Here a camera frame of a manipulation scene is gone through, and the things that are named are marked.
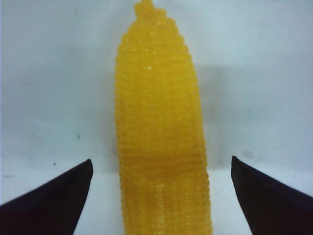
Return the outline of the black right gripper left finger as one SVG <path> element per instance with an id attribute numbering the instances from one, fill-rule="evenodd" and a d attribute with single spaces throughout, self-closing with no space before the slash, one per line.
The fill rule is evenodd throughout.
<path id="1" fill-rule="evenodd" d="M 90 159 L 0 207 L 2 235 L 72 235 L 93 176 Z"/>

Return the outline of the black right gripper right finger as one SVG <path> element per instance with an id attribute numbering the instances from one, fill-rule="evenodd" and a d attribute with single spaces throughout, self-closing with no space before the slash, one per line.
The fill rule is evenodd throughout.
<path id="1" fill-rule="evenodd" d="M 239 160 L 231 160 L 231 179 L 254 235 L 311 235 L 313 198 Z"/>

